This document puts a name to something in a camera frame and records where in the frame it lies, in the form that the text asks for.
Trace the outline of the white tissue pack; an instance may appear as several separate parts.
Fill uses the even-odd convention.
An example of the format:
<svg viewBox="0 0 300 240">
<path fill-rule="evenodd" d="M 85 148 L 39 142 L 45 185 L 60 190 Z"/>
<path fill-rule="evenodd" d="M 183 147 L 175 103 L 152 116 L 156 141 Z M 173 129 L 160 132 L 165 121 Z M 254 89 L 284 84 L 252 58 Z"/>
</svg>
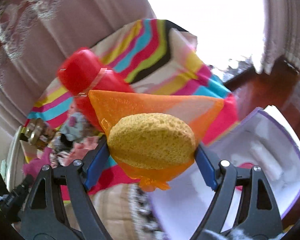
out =
<svg viewBox="0 0 300 240">
<path fill-rule="evenodd" d="M 277 181 L 283 174 L 283 169 L 272 153 L 258 140 L 250 143 L 250 154 L 262 168 L 267 178 Z"/>
</svg>

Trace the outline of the purple white storage box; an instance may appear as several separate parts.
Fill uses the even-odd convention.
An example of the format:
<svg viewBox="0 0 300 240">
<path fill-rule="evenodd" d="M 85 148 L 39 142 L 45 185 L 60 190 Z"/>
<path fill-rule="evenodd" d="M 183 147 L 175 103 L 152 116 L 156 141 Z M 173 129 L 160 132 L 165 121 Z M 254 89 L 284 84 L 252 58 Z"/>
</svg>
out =
<svg viewBox="0 0 300 240">
<path fill-rule="evenodd" d="M 274 239 L 300 196 L 300 140 L 275 106 L 257 108 L 149 194 L 168 239 Z"/>
</svg>

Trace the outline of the gold lid snack jar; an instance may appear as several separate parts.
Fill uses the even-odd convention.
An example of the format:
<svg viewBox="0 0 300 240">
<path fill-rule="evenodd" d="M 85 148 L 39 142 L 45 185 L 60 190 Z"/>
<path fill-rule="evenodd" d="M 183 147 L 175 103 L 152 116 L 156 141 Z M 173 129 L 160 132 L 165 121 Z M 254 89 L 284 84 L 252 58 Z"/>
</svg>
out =
<svg viewBox="0 0 300 240">
<path fill-rule="evenodd" d="M 43 151 L 54 138 L 56 130 L 50 127 L 41 118 L 32 118 L 25 127 L 21 129 L 20 139 Z"/>
</svg>

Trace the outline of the striped colourful table cloth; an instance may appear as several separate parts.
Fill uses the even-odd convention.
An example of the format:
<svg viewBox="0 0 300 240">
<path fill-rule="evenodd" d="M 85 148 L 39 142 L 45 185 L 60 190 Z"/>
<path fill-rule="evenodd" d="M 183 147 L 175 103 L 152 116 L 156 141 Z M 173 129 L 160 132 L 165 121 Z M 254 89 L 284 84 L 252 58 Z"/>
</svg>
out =
<svg viewBox="0 0 300 240">
<path fill-rule="evenodd" d="M 223 98 L 223 109 L 203 137 L 203 143 L 208 145 L 232 130 L 239 120 L 234 96 L 195 54 L 196 45 L 197 38 L 178 25 L 147 19 L 125 25 L 91 51 L 137 93 Z M 72 101 L 70 92 L 55 78 L 34 104 L 25 125 L 31 119 L 41 118 L 51 128 L 59 129 Z M 136 182 L 110 157 L 89 194 Z"/>
</svg>

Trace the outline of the pink round floral pouch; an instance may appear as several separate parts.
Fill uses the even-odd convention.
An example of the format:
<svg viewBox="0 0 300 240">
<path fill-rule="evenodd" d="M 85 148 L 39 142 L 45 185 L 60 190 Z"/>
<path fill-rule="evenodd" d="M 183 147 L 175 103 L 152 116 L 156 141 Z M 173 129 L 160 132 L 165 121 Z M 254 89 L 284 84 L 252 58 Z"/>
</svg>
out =
<svg viewBox="0 0 300 240">
<path fill-rule="evenodd" d="M 236 190 L 242 191 L 243 184 L 250 178 L 250 170 L 254 167 L 253 163 L 246 162 L 242 163 L 238 167 L 237 170 L 237 183 L 236 183 Z"/>
</svg>

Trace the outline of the pink cartoon towel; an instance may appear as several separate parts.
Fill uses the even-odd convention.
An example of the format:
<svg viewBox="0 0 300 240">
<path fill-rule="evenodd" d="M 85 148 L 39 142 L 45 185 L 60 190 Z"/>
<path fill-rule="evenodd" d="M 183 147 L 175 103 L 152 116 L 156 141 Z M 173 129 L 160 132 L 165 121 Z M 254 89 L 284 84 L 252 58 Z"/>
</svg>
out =
<svg viewBox="0 0 300 240">
<path fill-rule="evenodd" d="M 69 158 L 72 160 L 83 159 L 85 155 L 98 146 L 99 136 L 86 137 L 81 142 L 76 142 L 70 151 Z"/>
</svg>

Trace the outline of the striped beige cushion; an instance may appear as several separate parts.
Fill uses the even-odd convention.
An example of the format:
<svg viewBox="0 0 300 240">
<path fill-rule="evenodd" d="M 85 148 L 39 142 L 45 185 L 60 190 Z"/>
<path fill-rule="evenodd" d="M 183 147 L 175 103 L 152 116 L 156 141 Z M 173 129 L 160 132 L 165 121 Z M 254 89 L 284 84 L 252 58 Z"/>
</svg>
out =
<svg viewBox="0 0 300 240">
<path fill-rule="evenodd" d="M 167 238 L 138 184 L 118 184 L 89 197 L 112 239 Z"/>
</svg>

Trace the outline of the magenta knitted glove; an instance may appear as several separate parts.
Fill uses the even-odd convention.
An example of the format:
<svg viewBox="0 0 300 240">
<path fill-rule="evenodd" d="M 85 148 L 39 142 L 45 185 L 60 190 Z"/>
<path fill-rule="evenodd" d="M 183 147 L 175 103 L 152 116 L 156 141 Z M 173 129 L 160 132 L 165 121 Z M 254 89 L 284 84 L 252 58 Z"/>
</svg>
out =
<svg viewBox="0 0 300 240">
<path fill-rule="evenodd" d="M 49 147 L 46 147 L 40 158 L 34 158 L 28 164 L 24 164 L 23 165 L 23 174 L 25 176 L 31 175 L 35 180 L 37 178 L 39 172 L 41 171 L 42 166 L 51 165 L 51 161 L 50 161 L 51 152 L 52 152 L 52 149 Z"/>
</svg>

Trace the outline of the red thermos flask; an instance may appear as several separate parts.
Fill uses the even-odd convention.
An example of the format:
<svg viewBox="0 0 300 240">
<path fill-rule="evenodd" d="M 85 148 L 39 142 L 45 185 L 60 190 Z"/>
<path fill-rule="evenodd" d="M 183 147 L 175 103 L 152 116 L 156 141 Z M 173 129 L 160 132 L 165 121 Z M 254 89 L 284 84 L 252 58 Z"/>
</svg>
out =
<svg viewBox="0 0 300 240">
<path fill-rule="evenodd" d="M 89 91 L 134 92 L 119 74 L 103 64 L 88 48 L 81 48 L 68 57 L 57 71 L 57 76 L 74 97 L 78 110 L 100 132 L 103 128 L 89 100 Z"/>
</svg>

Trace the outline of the grey plush toy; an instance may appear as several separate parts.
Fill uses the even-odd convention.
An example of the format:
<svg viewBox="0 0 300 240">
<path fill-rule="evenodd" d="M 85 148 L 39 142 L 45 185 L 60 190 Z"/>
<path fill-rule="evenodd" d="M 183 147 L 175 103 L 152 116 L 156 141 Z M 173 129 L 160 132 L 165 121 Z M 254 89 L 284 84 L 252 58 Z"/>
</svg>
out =
<svg viewBox="0 0 300 240">
<path fill-rule="evenodd" d="M 74 142 L 82 140 L 87 135 L 88 127 L 89 122 L 73 101 L 67 112 L 67 119 L 59 130 L 61 143 L 67 148 L 72 148 Z"/>
</svg>

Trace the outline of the yellow sponge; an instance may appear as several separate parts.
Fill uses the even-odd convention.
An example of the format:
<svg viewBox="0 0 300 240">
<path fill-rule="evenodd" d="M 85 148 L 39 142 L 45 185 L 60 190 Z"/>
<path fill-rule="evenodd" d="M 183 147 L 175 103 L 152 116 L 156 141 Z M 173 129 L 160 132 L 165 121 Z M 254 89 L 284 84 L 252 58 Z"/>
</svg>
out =
<svg viewBox="0 0 300 240">
<path fill-rule="evenodd" d="M 144 191 L 168 182 L 194 163 L 194 152 L 224 106 L 200 95 L 151 95 L 104 90 L 88 94 L 111 157 Z"/>
</svg>

